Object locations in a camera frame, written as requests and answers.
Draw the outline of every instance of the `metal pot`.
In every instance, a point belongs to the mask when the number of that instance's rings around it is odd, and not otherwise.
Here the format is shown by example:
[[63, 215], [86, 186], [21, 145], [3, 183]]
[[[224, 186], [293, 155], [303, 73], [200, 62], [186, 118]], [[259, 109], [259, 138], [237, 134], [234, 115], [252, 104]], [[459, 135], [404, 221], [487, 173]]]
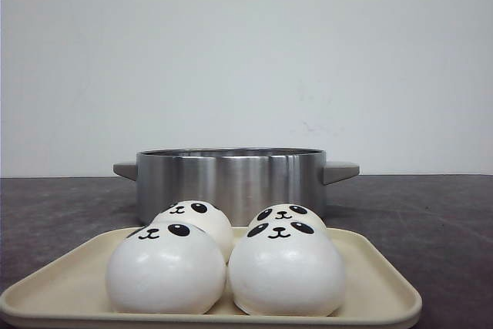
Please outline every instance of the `metal pot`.
[[137, 153], [113, 171], [137, 182], [144, 223], [180, 200], [205, 200], [235, 226], [264, 208], [295, 203], [322, 214], [324, 185], [356, 176], [354, 163], [326, 162], [325, 152], [299, 148], [165, 149]]

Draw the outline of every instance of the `white wall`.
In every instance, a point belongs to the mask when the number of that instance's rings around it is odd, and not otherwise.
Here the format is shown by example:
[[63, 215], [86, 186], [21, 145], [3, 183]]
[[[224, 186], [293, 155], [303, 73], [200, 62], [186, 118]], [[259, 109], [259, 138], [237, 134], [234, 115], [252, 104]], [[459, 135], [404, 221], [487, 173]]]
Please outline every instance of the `white wall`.
[[2, 175], [302, 146], [493, 173], [493, 0], [2, 0]]

